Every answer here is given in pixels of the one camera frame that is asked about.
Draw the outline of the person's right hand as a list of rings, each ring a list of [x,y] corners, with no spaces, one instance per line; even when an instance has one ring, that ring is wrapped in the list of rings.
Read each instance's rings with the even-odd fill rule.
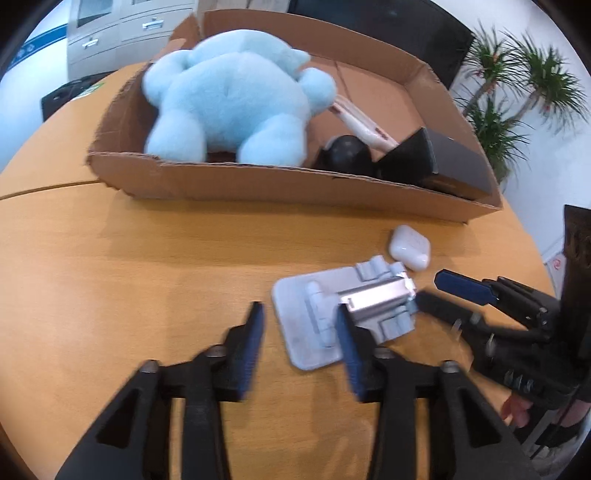
[[[533,403],[517,394],[511,394],[501,407],[500,415],[503,420],[510,419],[516,428],[525,427],[529,420],[529,410]]]

